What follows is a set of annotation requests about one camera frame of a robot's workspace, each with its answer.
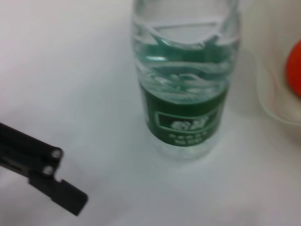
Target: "green label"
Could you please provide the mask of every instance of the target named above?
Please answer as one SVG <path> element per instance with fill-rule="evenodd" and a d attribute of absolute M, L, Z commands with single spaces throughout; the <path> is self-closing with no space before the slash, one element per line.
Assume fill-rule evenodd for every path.
<path fill-rule="evenodd" d="M 141 86 L 150 131 L 175 146 L 198 145 L 210 138 L 220 124 L 227 91 L 200 104 L 181 105 L 164 101 Z"/>

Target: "orange object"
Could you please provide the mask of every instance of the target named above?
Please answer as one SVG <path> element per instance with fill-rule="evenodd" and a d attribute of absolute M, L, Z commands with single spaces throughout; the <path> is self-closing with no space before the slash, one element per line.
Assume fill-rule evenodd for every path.
<path fill-rule="evenodd" d="M 286 78 L 291 89 L 301 97 L 301 41 L 294 46 L 288 57 Z"/>

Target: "white table surface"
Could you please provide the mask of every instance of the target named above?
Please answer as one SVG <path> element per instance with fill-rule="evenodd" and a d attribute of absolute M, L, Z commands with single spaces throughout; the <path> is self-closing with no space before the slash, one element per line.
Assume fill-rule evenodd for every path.
<path fill-rule="evenodd" d="M 300 134 L 262 111 L 249 53 L 210 155 L 178 166 L 148 144 L 130 7 L 0 1 L 0 122 L 63 148 L 58 177 L 90 197 L 77 218 L 1 168 L 0 225 L 299 226 Z"/>

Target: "plastic water bottle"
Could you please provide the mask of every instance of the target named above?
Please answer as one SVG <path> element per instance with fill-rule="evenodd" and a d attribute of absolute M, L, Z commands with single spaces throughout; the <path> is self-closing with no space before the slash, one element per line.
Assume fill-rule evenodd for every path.
<path fill-rule="evenodd" d="M 132 44 L 155 147 L 194 160 L 216 142 L 240 39 L 238 0 L 136 0 Z"/>

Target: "metal rivet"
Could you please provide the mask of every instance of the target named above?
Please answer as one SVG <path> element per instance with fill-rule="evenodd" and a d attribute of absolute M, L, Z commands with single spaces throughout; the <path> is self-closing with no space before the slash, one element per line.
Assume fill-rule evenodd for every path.
<path fill-rule="evenodd" d="M 43 174 L 47 176 L 51 176 L 54 173 L 54 169 L 52 166 L 45 166 L 43 169 Z"/>
<path fill-rule="evenodd" d="M 62 157 L 62 151 L 55 149 L 52 153 L 51 156 L 55 159 L 60 159 Z"/>

